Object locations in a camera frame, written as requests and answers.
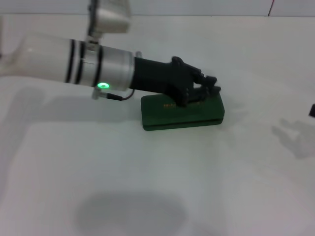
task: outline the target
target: green block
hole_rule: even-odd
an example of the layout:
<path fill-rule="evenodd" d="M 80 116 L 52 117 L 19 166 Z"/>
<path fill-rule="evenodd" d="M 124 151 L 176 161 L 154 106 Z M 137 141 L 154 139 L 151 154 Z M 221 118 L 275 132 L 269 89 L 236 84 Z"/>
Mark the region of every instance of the green block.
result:
<path fill-rule="evenodd" d="M 147 131 L 217 125 L 223 122 L 224 106 L 220 94 L 203 102 L 178 107 L 166 95 L 141 98 L 142 125 Z"/>

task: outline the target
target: white surface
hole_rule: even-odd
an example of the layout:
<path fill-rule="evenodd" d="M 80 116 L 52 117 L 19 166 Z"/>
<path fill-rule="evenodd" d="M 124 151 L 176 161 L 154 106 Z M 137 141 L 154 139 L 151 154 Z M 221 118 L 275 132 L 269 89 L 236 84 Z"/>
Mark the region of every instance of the white surface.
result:
<path fill-rule="evenodd" d="M 84 16 L 6 16 L 84 38 Z M 134 17 L 106 46 L 177 55 L 218 77 L 221 126 L 145 132 L 140 97 L 0 80 L 0 232 L 6 236 L 313 236 L 315 19 Z"/>
<path fill-rule="evenodd" d="M 275 0 L 271 16 L 315 16 L 315 1 Z"/>
<path fill-rule="evenodd" d="M 130 0 L 134 15 L 266 16 L 271 0 Z M 87 14 L 89 0 L 2 0 L 0 13 Z"/>

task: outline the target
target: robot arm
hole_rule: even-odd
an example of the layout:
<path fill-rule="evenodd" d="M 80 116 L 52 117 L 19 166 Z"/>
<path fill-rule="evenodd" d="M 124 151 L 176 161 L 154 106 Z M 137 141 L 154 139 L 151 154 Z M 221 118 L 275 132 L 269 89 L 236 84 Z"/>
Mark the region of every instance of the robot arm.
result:
<path fill-rule="evenodd" d="M 92 0 L 86 41 L 42 34 L 27 36 L 12 55 L 0 60 L 1 75 L 30 76 L 65 83 L 157 92 L 178 106 L 216 96 L 214 77 L 173 57 L 170 63 L 134 57 L 132 52 L 99 45 L 105 33 L 127 32 L 130 8 L 127 0 Z"/>

